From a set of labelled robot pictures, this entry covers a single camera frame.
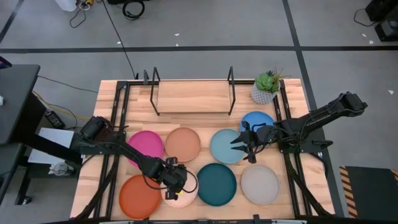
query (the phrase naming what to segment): wooden table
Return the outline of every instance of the wooden table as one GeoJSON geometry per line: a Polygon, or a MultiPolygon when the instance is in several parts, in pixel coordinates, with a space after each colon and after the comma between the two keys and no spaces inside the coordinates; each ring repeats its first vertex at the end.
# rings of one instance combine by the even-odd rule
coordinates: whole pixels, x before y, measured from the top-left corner
{"type": "MultiPolygon", "coordinates": [[[[117,80],[103,80],[99,87],[95,116],[111,117],[117,80]]],[[[299,79],[286,79],[286,92],[289,99],[292,117],[299,117],[308,113],[307,103],[299,79]]],[[[239,122],[242,117],[250,111],[263,111],[276,120],[273,103],[258,105],[253,102],[250,96],[251,85],[236,85],[236,102],[230,116],[227,113],[161,113],[157,116],[150,104],[150,86],[132,86],[130,89],[129,103],[127,106],[126,125],[127,139],[133,134],[142,130],[151,130],[158,133],[163,141],[167,135],[179,127],[188,127],[195,130],[201,140],[201,151],[197,158],[185,165],[197,173],[206,164],[217,162],[211,155],[209,143],[211,137],[220,129],[231,128],[239,130],[239,122]]],[[[119,102],[118,117],[116,124],[119,124],[121,105],[124,93],[121,93],[119,102]]],[[[154,91],[154,99],[157,99],[157,87],[154,91]]],[[[282,97],[279,93],[279,103],[282,104],[282,97]]],[[[308,154],[302,154],[302,165],[307,187],[315,198],[330,213],[334,213],[328,184],[325,178],[322,163],[308,154]]],[[[76,188],[71,217],[78,215],[92,198],[98,188],[103,156],[95,156],[82,167],[80,178],[76,188]]],[[[270,205],[255,205],[251,203],[240,188],[240,180],[243,171],[250,166],[248,161],[240,161],[237,164],[227,165],[235,174],[238,182],[238,189],[232,201],[221,207],[211,207],[200,200],[199,197],[185,208],[172,208],[165,202],[149,218],[151,220],[196,220],[196,219],[251,219],[253,214],[259,214],[260,218],[293,218],[294,213],[291,204],[289,185],[283,155],[279,152],[277,144],[272,144],[263,152],[257,155],[257,164],[270,167],[280,180],[280,194],[270,205]]],[[[120,189],[128,178],[140,174],[140,170],[128,163],[124,156],[121,156],[116,182],[115,197],[113,203],[112,220],[128,220],[119,206],[120,189]]],[[[301,192],[296,186],[300,212],[304,214],[301,192]]],[[[101,215],[105,214],[106,200],[108,193],[104,193],[101,206],[101,215]]]]}

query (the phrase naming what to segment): light blue plate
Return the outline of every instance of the light blue plate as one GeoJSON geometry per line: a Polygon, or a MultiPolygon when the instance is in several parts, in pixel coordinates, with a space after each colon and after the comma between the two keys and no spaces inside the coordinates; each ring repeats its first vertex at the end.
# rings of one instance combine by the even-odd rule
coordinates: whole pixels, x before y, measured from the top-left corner
{"type": "MultiPolygon", "coordinates": [[[[250,124],[250,128],[253,127],[255,124],[263,124],[266,123],[267,125],[274,125],[274,120],[266,113],[261,112],[261,111],[252,111],[250,113],[247,113],[244,115],[242,121],[247,121],[250,124]]],[[[242,126],[242,121],[240,124],[241,131],[244,131],[244,128],[242,126]]],[[[261,126],[256,126],[254,127],[254,131],[257,131],[258,128],[261,126]]]]}
{"type": "Polygon", "coordinates": [[[231,141],[239,137],[239,133],[232,129],[222,129],[213,135],[210,141],[210,151],[214,158],[225,164],[234,164],[239,162],[244,152],[232,149],[235,146],[243,146],[243,142],[230,144],[231,141]]]}

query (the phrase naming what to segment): floor line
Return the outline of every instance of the floor line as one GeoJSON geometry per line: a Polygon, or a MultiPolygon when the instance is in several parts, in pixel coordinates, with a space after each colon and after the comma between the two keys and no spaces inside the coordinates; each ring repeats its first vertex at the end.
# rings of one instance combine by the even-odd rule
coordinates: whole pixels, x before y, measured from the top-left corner
{"type": "MultiPolygon", "coordinates": [[[[292,11],[290,10],[288,0],[282,0],[282,2],[283,2],[285,13],[286,13],[287,23],[289,24],[290,33],[292,34],[292,39],[293,39],[293,44],[294,44],[296,55],[297,55],[298,65],[300,67],[300,71],[302,74],[305,92],[307,93],[308,104],[310,105],[310,110],[315,110],[317,108],[317,104],[315,102],[315,96],[313,94],[312,86],[310,83],[310,77],[308,76],[307,66],[305,65],[305,60],[304,60],[302,48],[300,46],[299,37],[297,35],[297,31],[294,26],[292,11]]],[[[322,154],[323,154],[323,159],[326,162],[326,166],[328,166],[328,168],[330,170],[328,173],[327,181],[328,181],[329,191],[330,191],[331,199],[333,202],[333,207],[335,209],[335,213],[339,217],[344,217],[343,205],[341,204],[340,195],[338,193],[337,182],[335,179],[335,174],[333,173],[333,168],[331,165],[331,160],[330,160],[330,155],[329,155],[328,149],[324,149],[322,154]]]]}
{"type": "MultiPolygon", "coordinates": [[[[395,51],[396,46],[186,46],[186,47],[126,47],[127,52],[199,52],[199,51],[395,51]]],[[[111,53],[123,52],[121,47],[92,47],[92,48],[54,48],[54,49],[0,49],[4,54],[63,54],[63,53],[111,53]]]]}
{"type": "Polygon", "coordinates": [[[18,14],[19,9],[22,6],[22,3],[24,3],[25,0],[19,0],[17,5],[15,6],[15,9],[13,10],[13,12],[11,13],[10,17],[8,18],[6,25],[4,25],[2,31],[0,32],[0,44],[2,42],[2,40],[4,39],[4,37],[7,34],[8,29],[10,28],[12,22],[14,21],[15,17],[18,14]]]}

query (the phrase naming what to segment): gray plate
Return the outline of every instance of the gray plate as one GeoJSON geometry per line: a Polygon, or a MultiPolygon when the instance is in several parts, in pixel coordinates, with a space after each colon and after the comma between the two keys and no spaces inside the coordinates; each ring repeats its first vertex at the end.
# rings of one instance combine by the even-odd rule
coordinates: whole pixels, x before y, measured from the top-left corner
{"type": "Polygon", "coordinates": [[[244,195],[253,203],[268,205],[279,195],[279,179],[275,172],[263,165],[248,167],[242,175],[244,195]]]}

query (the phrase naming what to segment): floor tile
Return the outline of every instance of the floor tile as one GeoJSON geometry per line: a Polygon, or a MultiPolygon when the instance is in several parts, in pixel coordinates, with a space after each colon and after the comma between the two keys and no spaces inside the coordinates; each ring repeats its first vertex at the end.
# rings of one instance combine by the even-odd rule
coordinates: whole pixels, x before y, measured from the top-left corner
{"type": "Polygon", "coordinates": [[[0,206],[2,223],[48,223],[67,221],[75,196],[76,179],[32,179],[27,195],[32,202],[14,205],[24,170],[18,170],[0,206]]]}
{"type": "MultiPolygon", "coordinates": [[[[79,88],[98,91],[101,80],[133,79],[131,69],[123,53],[84,54],[6,54],[12,63],[28,63],[41,66],[39,75],[79,88]]],[[[38,78],[34,90],[49,103],[64,106],[80,116],[91,117],[96,93],[75,90],[58,83],[38,78]]],[[[73,126],[73,117],[57,113],[67,126],[73,126]]]]}
{"type": "Polygon", "coordinates": [[[212,51],[212,52],[129,52],[134,69],[160,78],[226,78],[229,67],[235,78],[255,78],[276,67],[287,77],[301,78],[295,52],[212,51]]]}
{"type": "Polygon", "coordinates": [[[8,18],[11,16],[12,12],[15,9],[18,1],[15,0],[2,0],[0,6],[0,32],[2,31],[4,25],[8,18]]]}
{"type": "MultiPolygon", "coordinates": [[[[346,91],[369,105],[361,116],[324,127],[326,139],[334,141],[328,149],[336,177],[342,165],[398,169],[398,52],[304,52],[304,58],[318,107],[346,91]]],[[[342,191],[340,197],[345,202],[342,191]]]]}
{"type": "MultiPolygon", "coordinates": [[[[398,42],[381,42],[374,26],[364,27],[354,22],[355,11],[368,4],[369,0],[289,0],[300,45],[397,45],[398,42]]],[[[371,23],[365,11],[358,12],[357,20],[371,23]]]]}
{"type": "Polygon", "coordinates": [[[293,44],[282,1],[144,3],[145,12],[136,21],[126,20],[116,6],[109,7],[127,47],[293,44]]]}
{"type": "MultiPolygon", "coordinates": [[[[102,4],[94,4],[86,21],[72,29],[69,20],[76,12],[61,10],[55,1],[24,1],[0,48],[120,47],[102,4]]],[[[82,19],[79,12],[75,22],[82,19]]]]}

